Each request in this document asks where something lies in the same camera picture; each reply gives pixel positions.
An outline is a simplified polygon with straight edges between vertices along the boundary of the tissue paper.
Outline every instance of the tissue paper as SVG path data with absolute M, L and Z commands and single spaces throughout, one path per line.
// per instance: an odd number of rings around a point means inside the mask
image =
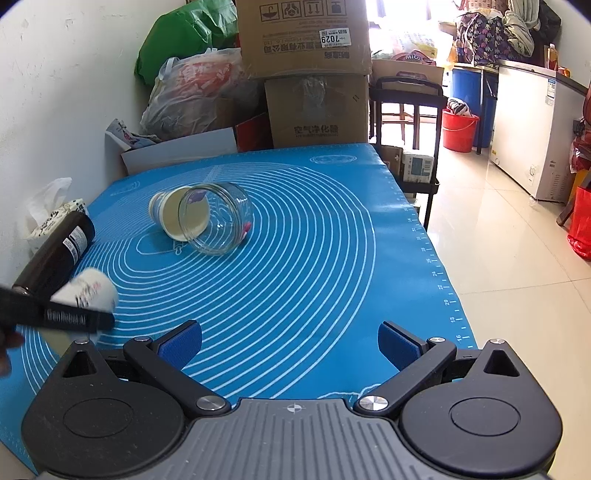
M 39 250 L 49 234 L 69 212 L 76 210 L 88 215 L 82 199 L 64 203 L 71 184 L 70 177 L 55 179 L 27 200 L 26 207 L 29 215 L 37 224 L 37 227 L 27 237 L 27 242 L 33 253 Z

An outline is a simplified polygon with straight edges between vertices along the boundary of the table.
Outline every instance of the table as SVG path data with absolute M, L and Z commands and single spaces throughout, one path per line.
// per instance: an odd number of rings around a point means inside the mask
M 246 242 L 206 257 L 148 216 L 163 189 L 235 181 L 254 204 Z M 187 319 L 203 347 L 184 372 L 239 397 L 355 401 L 396 373 L 377 346 L 391 320 L 416 335 L 476 348 L 433 244 L 368 144 L 227 155 L 115 182 L 90 206 L 97 234 L 78 270 L 105 272 L 119 292 L 116 329 L 99 347 L 158 336 Z M 20 422 L 57 356 L 23 329 L 0 380 L 0 439 L 29 467 Z

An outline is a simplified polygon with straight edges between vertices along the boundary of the green plastic bag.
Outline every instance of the green plastic bag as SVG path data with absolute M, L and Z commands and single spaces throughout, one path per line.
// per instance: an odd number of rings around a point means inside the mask
M 208 48 L 233 46 L 238 15 L 232 0 L 199 0 L 162 15 L 150 30 L 135 63 L 135 74 L 154 86 L 170 57 L 186 59 Z

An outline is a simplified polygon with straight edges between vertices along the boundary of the price label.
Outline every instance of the price label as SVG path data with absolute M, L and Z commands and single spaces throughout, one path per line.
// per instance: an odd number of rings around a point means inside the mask
M 351 34 L 348 28 L 330 28 L 320 30 L 322 48 L 346 47 L 351 45 Z

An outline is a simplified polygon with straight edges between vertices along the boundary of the metal screw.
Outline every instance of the metal screw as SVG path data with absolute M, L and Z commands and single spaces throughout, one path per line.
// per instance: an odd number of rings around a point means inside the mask
M 196 405 L 202 410 L 216 411 L 224 408 L 226 401 L 217 395 L 206 395 L 197 399 Z
M 375 395 L 368 395 L 359 400 L 359 406 L 364 410 L 380 411 L 388 406 L 388 400 Z

